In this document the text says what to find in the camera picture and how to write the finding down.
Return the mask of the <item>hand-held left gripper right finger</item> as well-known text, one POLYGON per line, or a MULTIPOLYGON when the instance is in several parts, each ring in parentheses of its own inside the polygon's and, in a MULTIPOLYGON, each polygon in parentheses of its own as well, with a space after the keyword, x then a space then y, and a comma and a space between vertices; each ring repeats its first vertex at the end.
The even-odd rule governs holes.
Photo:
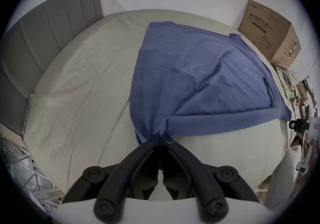
POLYGON ((196 198, 204 223, 218 223, 229 211, 226 198, 259 202, 257 196, 232 166, 203 164, 171 137, 160 137, 163 183, 173 200, 196 198))

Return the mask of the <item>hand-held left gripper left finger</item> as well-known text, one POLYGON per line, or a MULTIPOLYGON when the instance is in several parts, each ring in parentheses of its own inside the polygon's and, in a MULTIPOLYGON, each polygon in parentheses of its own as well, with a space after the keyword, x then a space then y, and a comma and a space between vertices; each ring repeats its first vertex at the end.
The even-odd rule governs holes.
POLYGON ((119 164, 87 167, 62 204, 96 199, 92 212, 98 220, 120 222, 126 197, 147 200, 157 186, 161 153, 158 138, 141 144, 119 164))

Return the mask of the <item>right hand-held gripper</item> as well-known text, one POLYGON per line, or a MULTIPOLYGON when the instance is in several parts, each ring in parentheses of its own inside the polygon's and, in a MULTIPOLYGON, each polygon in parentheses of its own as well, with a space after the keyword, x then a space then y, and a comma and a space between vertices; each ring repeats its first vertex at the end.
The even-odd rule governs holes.
POLYGON ((298 162, 296 165, 296 170, 302 174, 306 175, 309 171, 309 162, 314 150, 314 146, 311 145, 311 142, 316 142, 320 138, 320 118, 312 117, 309 120, 306 119, 297 119, 292 120, 289 123, 289 128, 294 130, 297 133, 306 134, 306 144, 308 145, 307 154, 304 162, 298 162))

